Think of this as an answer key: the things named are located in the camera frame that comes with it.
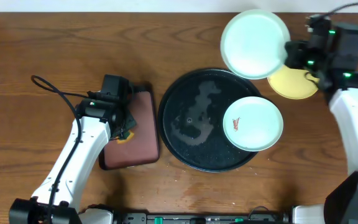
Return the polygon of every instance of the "wood grain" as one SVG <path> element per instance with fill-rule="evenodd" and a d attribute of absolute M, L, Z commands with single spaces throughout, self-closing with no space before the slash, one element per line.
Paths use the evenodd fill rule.
<path fill-rule="evenodd" d="M 278 14 L 292 39 L 306 38 L 306 14 Z M 159 104 L 186 72 L 223 67 L 219 41 L 235 14 L 0 13 L 0 223 L 15 198 L 29 198 L 52 168 L 73 116 L 57 96 L 36 87 L 39 75 L 63 91 L 100 89 L 105 73 L 149 81 Z M 335 16 L 358 23 L 358 14 Z M 241 168 L 210 174 L 175 159 L 160 141 L 158 162 L 102 171 L 96 164 L 81 206 L 106 203 L 150 212 L 241 213 L 323 203 L 346 178 L 337 124 L 320 93 L 277 95 L 253 81 L 282 112 L 279 142 Z M 78 103 L 80 99 L 70 98 Z"/>

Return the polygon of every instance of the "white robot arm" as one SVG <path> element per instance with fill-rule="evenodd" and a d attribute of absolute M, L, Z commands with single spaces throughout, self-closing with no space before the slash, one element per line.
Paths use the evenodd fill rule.
<path fill-rule="evenodd" d="M 358 89 L 337 90 L 329 109 L 341 132 L 347 158 L 347 173 L 358 171 Z"/>
<path fill-rule="evenodd" d="M 54 205 L 66 202 L 69 207 L 75 208 L 76 211 L 80 207 L 81 196 L 93 164 L 103 147 L 109 142 L 111 135 L 109 123 L 102 123 L 99 118 L 83 116 L 81 126 L 83 132 L 81 141 L 60 178 L 58 191 L 53 202 Z M 37 197 L 39 203 L 49 203 L 52 184 L 73 148 L 77 132 L 77 123 L 74 121 L 67 143 L 54 167 L 41 186 L 32 194 L 32 197 Z"/>

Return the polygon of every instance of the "yellow sponge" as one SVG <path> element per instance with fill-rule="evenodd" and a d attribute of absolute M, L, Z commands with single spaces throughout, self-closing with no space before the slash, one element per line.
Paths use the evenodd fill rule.
<path fill-rule="evenodd" d="M 134 137 L 135 134 L 129 130 L 124 135 L 127 135 L 127 139 L 123 139 L 123 140 L 118 139 L 117 144 L 124 144 L 124 143 L 128 142 L 129 140 L 131 140 Z"/>

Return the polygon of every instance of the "yellow plate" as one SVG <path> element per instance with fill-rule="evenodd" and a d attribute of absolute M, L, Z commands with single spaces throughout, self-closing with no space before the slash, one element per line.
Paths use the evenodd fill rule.
<path fill-rule="evenodd" d="M 300 100 L 312 96 L 317 92 L 317 86 L 312 83 L 318 82 L 318 78 L 310 74 L 305 78 L 306 70 L 290 69 L 283 66 L 279 71 L 267 78 L 270 86 L 278 94 L 285 98 Z"/>

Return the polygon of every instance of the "white plate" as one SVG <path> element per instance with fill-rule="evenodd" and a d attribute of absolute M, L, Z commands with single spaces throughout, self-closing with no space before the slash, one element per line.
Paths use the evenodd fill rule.
<path fill-rule="evenodd" d="M 242 12 L 223 31 L 221 54 L 236 75 L 266 78 L 279 70 L 287 57 L 284 45 L 290 33 L 275 14 L 260 9 Z"/>
<path fill-rule="evenodd" d="M 283 117 L 269 100 L 249 96 L 226 110 L 223 130 L 230 142 L 245 151 L 261 151 L 273 146 L 283 132 Z"/>

